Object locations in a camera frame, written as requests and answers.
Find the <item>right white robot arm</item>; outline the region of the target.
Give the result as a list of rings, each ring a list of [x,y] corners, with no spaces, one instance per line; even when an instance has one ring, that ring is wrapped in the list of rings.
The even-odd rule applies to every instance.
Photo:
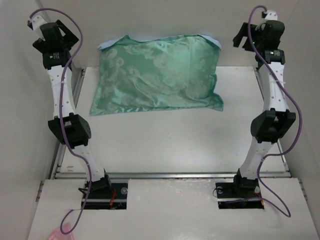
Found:
[[[246,37],[243,49],[257,51],[260,90],[263,96],[263,110],[251,122],[251,145],[242,166],[233,178],[231,190],[237,197],[252,193],[259,187],[257,170],[262,158],[281,139],[296,120],[296,114],[289,110],[283,92],[285,53],[278,48],[285,25],[277,20],[267,20],[260,26],[245,22],[233,39],[238,47]]]

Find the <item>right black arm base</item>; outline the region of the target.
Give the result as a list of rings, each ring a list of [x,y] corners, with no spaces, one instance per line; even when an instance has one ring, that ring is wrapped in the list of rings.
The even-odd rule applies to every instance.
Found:
[[[247,179],[236,174],[232,182],[218,181],[212,193],[218,199],[218,208],[226,209],[264,209],[260,186],[257,179]]]

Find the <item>light blue pillowcase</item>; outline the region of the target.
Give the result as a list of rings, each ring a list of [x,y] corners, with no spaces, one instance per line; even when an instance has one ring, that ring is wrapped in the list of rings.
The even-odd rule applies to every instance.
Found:
[[[216,93],[220,43],[183,34],[153,40],[128,35],[101,43],[91,116],[208,108],[224,109]]]

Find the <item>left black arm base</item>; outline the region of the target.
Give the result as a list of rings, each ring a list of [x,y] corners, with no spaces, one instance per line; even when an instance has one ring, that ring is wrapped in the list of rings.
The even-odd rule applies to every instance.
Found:
[[[101,179],[91,184],[87,201],[85,202],[89,182],[78,188],[82,193],[81,207],[85,210],[126,210],[129,191],[128,182],[111,182]]]

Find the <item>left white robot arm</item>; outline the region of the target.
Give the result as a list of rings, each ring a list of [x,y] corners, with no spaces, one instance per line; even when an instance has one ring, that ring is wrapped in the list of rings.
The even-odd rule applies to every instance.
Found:
[[[33,47],[42,54],[43,66],[51,82],[54,109],[48,127],[57,140],[80,159],[87,175],[86,189],[107,198],[112,193],[110,178],[95,161],[90,146],[90,125],[76,113],[73,98],[70,50],[79,39],[60,20],[47,22],[36,15],[28,21],[28,26],[39,36]]]

